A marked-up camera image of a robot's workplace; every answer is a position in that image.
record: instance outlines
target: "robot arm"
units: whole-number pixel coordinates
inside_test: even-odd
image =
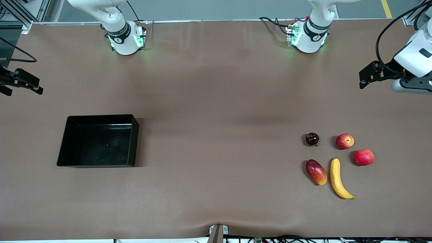
[[[130,55],[144,48],[145,30],[126,21],[117,6],[127,0],[68,0],[69,3],[99,20],[111,45],[121,55]]]
[[[395,80],[392,90],[432,94],[432,19],[417,30],[393,59],[383,65],[373,61],[360,71],[360,89],[368,84]]]
[[[324,45],[327,31],[333,22],[336,10],[335,4],[351,4],[361,0],[307,0],[312,5],[312,11],[306,21],[299,21],[294,28],[288,30],[288,42],[305,53],[314,53]]]

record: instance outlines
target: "black cable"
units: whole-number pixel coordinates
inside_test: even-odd
[[[273,243],[276,243],[275,240],[277,240],[279,243],[294,243],[294,242],[299,242],[299,243],[317,243],[313,239],[302,237],[302,236],[298,236],[298,235],[282,235],[282,236],[279,236],[279,237],[263,237],[262,239],[263,240],[264,239],[265,240],[270,240]]]
[[[393,240],[393,239],[394,240],[402,240],[402,239],[404,239],[404,240],[408,240],[411,243],[415,243],[414,240],[409,239],[409,238],[393,238],[393,237],[387,237],[387,238],[383,238],[383,239],[380,239],[380,240],[374,240],[374,239],[371,239],[371,238],[359,239],[359,238],[348,237],[348,238],[346,238],[346,240],[349,240],[349,241],[347,241],[346,243],[382,243],[382,241]]]
[[[141,20],[138,18],[137,13],[136,13],[135,10],[133,9],[133,7],[132,7],[132,5],[129,3],[129,1],[126,1],[126,3],[129,5],[130,9],[132,9],[133,14],[135,14],[135,17],[137,18],[136,21],[141,21]]]
[[[261,17],[260,19],[261,19],[261,20],[263,20],[263,19],[268,20],[268,21],[270,21],[270,23],[279,26],[279,29],[280,29],[280,30],[281,30],[285,35],[294,36],[294,34],[292,34],[292,33],[287,33],[284,29],[282,29],[282,27],[286,28],[286,27],[288,27],[288,25],[283,25],[283,24],[279,23],[279,20],[278,20],[277,18],[274,19],[275,21],[273,21],[273,20],[271,20],[271,19],[269,19],[269,18],[267,18],[267,17]]]
[[[300,21],[300,22],[306,22],[307,19],[294,18],[294,20],[298,20],[298,21]]]
[[[285,30],[282,29],[282,26],[280,25],[279,20],[277,18],[275,18],[274,20],[276,20],[277,25],[279,26],[280,31],[282,31],[285,35],[294,36],[294,34],[287,33]]]
[[[419,21],[420,16],[421,16],[424,12],[426,12],[430,7],[431,7],[431,5],[424,7],[424,8],[422,9],[422,11],[420,11],[420,12],[416,15],[416,17],[414,18],[414,23],[413,23],[414,30],[416,30],[416,31],[419,30],[419,27],[417,26],[417,22]]]
[[[389,70],[390,72],[392,72],[392,73],[394,73],[394,74],[399,74],[398,72],[396,72],[396,71],[393,71],[393,70],[391,70],[383,61],[382,61],[382,59],[381,59],[381,56],[380,56],[380,54],[379,54],[379,41],[381,40],[381,37],[382,37],[382,35],[390,28],[390,26],[392,26],[396,21],[398,21],[400,18],[402,18],[403,16],[405,16],[405,15],[407,15],[407,14],[409,14],[410,12],[412,12],[412,11],[416,11],[417,9],[419,9],[419,8],[421,8],[421,7],[423,7],[423,6],[426,6],[426,5],[428,5],[428,4],[430,4],[430,3],[432,3],[432,1],[427,1],[427,2],[424,2],[424,3],[422,3],[422,4],[420,4],[420,5],[418,5],[418,6],[416,6],[416,7],[414,7],[414,8],[412,8],[412,9],[410,9],[410,10],[408,10],[408,11],[406,11],[406,12],[404,12],[404,13],[402,13],[401,15],[399,15],[398,17],[396,17],[394,20],[392,20],[382,31],[381,31],[381,33],[379,34],[379,36],[378,36],[378,38],[377,38],[377,42],[376,42],[376,44],[375,44],[375,52],[376,52],[376,55],[377,55],[377,59],[378,59],[378,61],[379,61],[379,63],[385,68],[385,69],[387,69],[387,70]]]
[[[20,52],[26,54],[28,57],[30,57],[32,60],[25,60],[25,59],[14,59],[14,58],[6,58],[6,60],[8,61],[21,61],[21,62],[37,62],[38,60],[36,60],[35,57],[33,57],[32,55],[30,55],[29,53],[27,53],[26,51],[22,50],[21,48],[17,47],[16,45],[10,43],[9,41],[3,39],[2,37],[0,37],[0,40],[6,42],[8,45],[12,46],[13,48],[19,50]]]
[[[273,20],[271,20],[270,18],[267,18],[267,17],[261,17],[261,18],[259,18],[259,19],[261,19],[261,20],[265,19],[265,20],[270,21],[270,23],[272,23],[272,24],[274,24],[274,25],[278,25],[275,21],[273,21]]]
[[[407,16],[407,19],[410,18],[412,15],[414,14],[414,12],[412,12],[410,15]]]
[[[0,14],[2,14],[2,16],[0,17],[0,19],[2,19],[4,17],[4,15],[6,14],[6,9],[4,9],[3,7],[0,9]]]

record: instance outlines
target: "black plastic bin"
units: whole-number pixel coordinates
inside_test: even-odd
[[[138,127],[133,115],[70,116],[66,120],[57,166],[134,166]]]

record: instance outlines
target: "apple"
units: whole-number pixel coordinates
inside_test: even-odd
[[[327,183],[327,173],[316,160],[308,160],[306,162],[306,171],[318,185],[325,185]]]
[[[339,149],[351,148],[354,145],[354,138],[348,133],[341,134],[336,138],[336,146]]]
[[[354,160],[361,166],[370,165],[375,161],[375,155],[369,149],[360,149],[354,153]]]

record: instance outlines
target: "yellow banana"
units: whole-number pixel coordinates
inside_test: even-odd
[[[343,199],[355,199],[356,196],[351,195],[345,187],[342,185],[342,180],[340,179],[340,161],[338,158],[334,158],[330,165],[330,179],[331,185],[334,191]]]

